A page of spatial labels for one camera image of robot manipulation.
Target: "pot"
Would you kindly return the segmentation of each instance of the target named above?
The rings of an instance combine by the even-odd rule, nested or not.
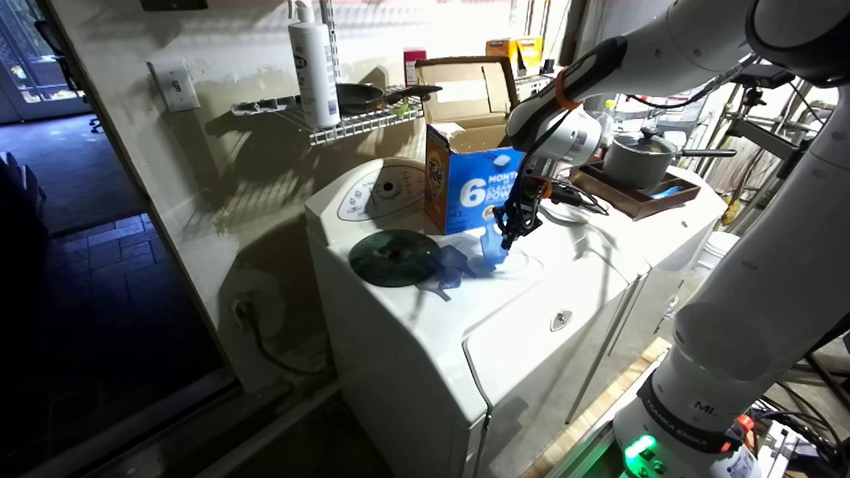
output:
[[[386,94],[364,82],[338,82],[338,102],[339,102],[343,116],[351,116],[351,114],[379,112],[390,103],[398,103],[407,97],[420,97],[423,102],[428,102],[428,97],[439,91],[441,91],[439,86],[412,86],[404,91]]]
[[[639,131],[639,135],[614,135],[602,174],[623,189],[653,191],[678,158],[735,158],[735,151],[678,148],[653,131]]]

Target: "white appliance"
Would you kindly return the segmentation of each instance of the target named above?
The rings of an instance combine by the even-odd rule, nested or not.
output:
[[[493,277],[456,290],[375,286],[348,252],[407,229],[477,261],[477,232],[423,215],[424,171],[371,159],[309,200],[309,240],[338,378],[398,478],[521,475],[651,341],[723,203],[545,225]]]

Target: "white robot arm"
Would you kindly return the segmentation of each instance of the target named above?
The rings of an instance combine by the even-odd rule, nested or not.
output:
[[[850,314],[850,4],[679,0],[666,17],[590,50],[509,114],[509,144],[533,158],[573,102],[601,94],[679,94],[734,70],[748,50],[839,106],[760,224],[678,314],[675,349],[614,417],[621,446],[651,432],[631,475],[735,475],[726,431]],[[522,168],[497,211],[504,248],[537,225],[540,182]]]

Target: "black disc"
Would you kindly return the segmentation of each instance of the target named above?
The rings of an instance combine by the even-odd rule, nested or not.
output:
[[[436,252],[439,244],[429,236],[390,229],[360,240],[348,252],[348,264],[370,284],[410,286],[432,277]]]

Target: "white bottle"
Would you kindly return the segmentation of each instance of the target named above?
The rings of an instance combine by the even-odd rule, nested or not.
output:
[[[290,43],[302,119],[310,128],[334,128],[339,124],[339,102],[330,31],[313,21],[313,8],[305,0],[298,4],[298,20],[290,23]]]

